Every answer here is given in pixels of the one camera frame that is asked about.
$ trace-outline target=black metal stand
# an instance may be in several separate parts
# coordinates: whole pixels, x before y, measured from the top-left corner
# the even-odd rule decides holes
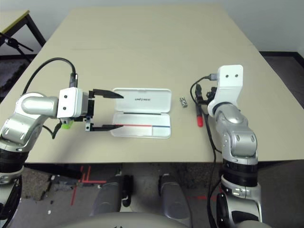
[[[26,15],[23,19],[21,19],[18,23],[16,23],[12,28],[10,28],[7,32],[5,32],[5,35],[11,37],[13,36],[20,28],[22,28],[24,25],[27,25],[29,30],[32,32],[38,43],[43,47],[43,45],[46,43],[46,40],[40,33],[39,29],[35,25],[34,21],[30,17],[30,15]],[[0,46],[5,42],[5,37],[0,37]]]
[[[16,50],[22,55],[22,57],[24,57],[29,63],[31,63],[31,60],[23,53],[23,51],[19,48],[19,46],[22,46],[22,47],[26,48],[26,49],[29,50],[29,51],[34,51],[34,50],[30,49],[29,47],[27,47],[27,46],[25,46],[25,45],[19,43],[16,39],[14,39],[14,38],[12,38],[12,37],[9,37],[9,36],[7,36],[7,35],[1,33],[1,32],[0,32],[0,35],[3,36],[3,37],[5,37],[4,42],[5,42],[8,46],[10,46],[10,47],[16,49]]]

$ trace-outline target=black cable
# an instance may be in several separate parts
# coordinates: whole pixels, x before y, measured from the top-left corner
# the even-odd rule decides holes
[[[51,136],[53,136],[53,132],[51,129],[49,129],[47,126],[43,125],[43,128],[47,129],[48,132],[50,132]]]
[[[25,93],[27,92],[27,90],[28,90],[28,88],[29,88],[29,85],[30,85],[31,82],[33,81],[33,79],[34,79],[34,77],[36,76],[36,74],[37,74],[45,65],[47,65],[47,64],[49,64],[49,63],[51,63],[51,62],[53,62],[53,61],[56,61],[56,60],[60,60],[60,61],[64,61],[64,62],[68,63],[68,64],[71,66],[71,68],[72,68],[72,74],[76,74],[75,67],[74,67],[74,65],[73,65],[69,60],[67,60],[67,59],[65,59],[65,58],[60,58],[60,57],[51,58],[51,59],[45,61],[43,64],[41,64],[41,65],[37,68],[37,70],[35,70],[35,72],[34,72],[34,73],[32,74],[32,76],[29,78],[29,80],[28,80],[26,86],[24,87],[24,90],[23,90],[23,92],[22,92],[22,95],[25,94]]]
[[[194,99],[193,94],[192,94],[192,90],[193,90],[194,86],[195,86],[198,82],[200,82],[201,80],[203,80],[203,79],[210,79],[210,76],[204,76],[204,77],[200,78],[200,79],[199,79],[198,81],[196,81],[196,82],[191,86],[191,88],[190,88],[190,95],[191,95],[191,98],[192,98],[193,102],[195,103],[195,105],[199,105],[199,104],[198,104],[198,103],[196,102],[196,100]],[[215,146],[215,144],[214,144],[214,142],[213,142],[213,140],[212,140],[212,134],[211,134],[211,130],[210,130],[209,122],[208,122],[208,117],[209,117],[209,115],[206,114],[206,113],[204,112],[203,109],[202,109],[202,113],[203,113],[203,115],[204,115],[205,124],[206,124],[206,129],[207,129],[207,134],[208,134],[209,141],[210,141],[210,144],[211,144],[211,147],[212,147],[212,152],[213,152],[213,163],[212,163],[212,168],[211,168],[211,173],[210,173],[210,176],[209,176],[209,183],[208,183],[207,214],[208,214],[209,224],[210,224],[211,228],[217,228],[217,225],[216,225],[216,223],[215,223],[215,220],[214,220],[214,218],[213,218],[212,211],[211,211],[210,199],[211,199],[211,195],[212,195],[214,189],[216,188],[216,187],[213,187],[213,188],[211,189],[213,172],[214,172],[215,164],[216,164],[216,160],[217,160],[217,155],[216,155],[216,152],[215,152],[215,151],[218,151],[218,152],[220,152],[220,153],[221,153],[221,151],[219,151],[219,150],[216,148],[216,146]]]
[[[193,90],[194,86],[195,86],[198,82],[200,82],[201,80],[203,80],[203,79],[210,79],[210,76],[204,76],[204,77],[200,78],[200,79],[197,80],[195,83],[193,83],[193,85],[192,85],[191,88],[190,88],[190,95],[191,95],[191,98],[192,98],[193,102],[194,102],[196,105],[199,105],[199,104],[198,104],[198,103],[196,102],[196,100],[194,99],[193,94],[192,94],[192,90]],[[208,137],[209,137],[209,140],[210,140],[210,143],[211,143],[211,147],[212,147],[212,149],[216,150],[217,152],[222,153],[222,151],[220,151],[220,150],[218,150],[218,149],[216,148],[216,146],[215,146],[215,144],[214,144],[214,142],[213,142],[213,140],[212,140],[212,134],[211,134],[210,126],[209,126],[209,123],[208,123],[208,121],[207,121],[209,115],[206,114],[206,113],[204,112],[203,109],[201,109],[201,110],[202,110],[202,113],[203,113],[203,115],[204,115],[204,119],[205,119],[205,123],[206,123],[206,128],[207,128],[207,133],[208,133]]]
[[[50,132],[52,139],[55,139],[57,132],[59,131],[59,129],[61,128],[62,122],[59,121],[59,123],[57,123],[57,125],[54,128],[54,132],[51,131],[51,129],[49,129],[47,126],[43,125],[42,127],[45,128],[48,132]]]

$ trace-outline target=beige table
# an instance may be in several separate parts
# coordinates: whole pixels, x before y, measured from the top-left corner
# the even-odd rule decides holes
[[[189,88],[198,78],[229,64],[244,67],[239,108],[257,135],[259,160],[304,158],[304,110],[219,5],[72,10],[0,105],[1,123],[13,112],[34,70],[52,57],[74,63],[78,86],[85,91],[171,89],[172,135],[166,140],[116,138],[109,132],[86,133],[84,123],[74,123],[72,129],[60,130],[55,140],[43,129],[27,162],[210,162],[206,127],[197,127]],[[53,62],[40,71],[29,91],[58,95],[68,87],[69,74],[67,64]],[[201,85],[208,91],[215,84]],[[181,96],[186,97],[188,108],[181,107]],[[112,122],[114,103],[96,98],[96,126]],[[51,128],[56,123],[46,121]]]
[[[28,26],[29,30],[41,46],[46,43],[46,40],[43,38],[39,29],[29,15],[29,10],[0,11],[1,33],[11,37],[24,25]],[[4,43],[4,39],[5,38],[0,35],[0,46]]]

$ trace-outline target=table leg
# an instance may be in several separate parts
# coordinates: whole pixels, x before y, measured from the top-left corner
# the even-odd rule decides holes
[[[36,40],[38,41],[38,43],[43,47],[43,45],[46,43],[46,40],[42,36],[41,32],[35,25],[34,21],[30,17],[30,15],[29,14],[26,15],[25,18],[28,20],[27,26],[28,26],[29,30],[33,33],[33,35],[36,38]]]

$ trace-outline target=small metal object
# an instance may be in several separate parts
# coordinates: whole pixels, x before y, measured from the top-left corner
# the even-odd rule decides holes
[[[188,103],[187,103],[187,101],[186,101],[186,99],[185,99],[184,96],[180,97],[180,103],[181,103],[181,106],[182,106],[183,108],[188,107]]]

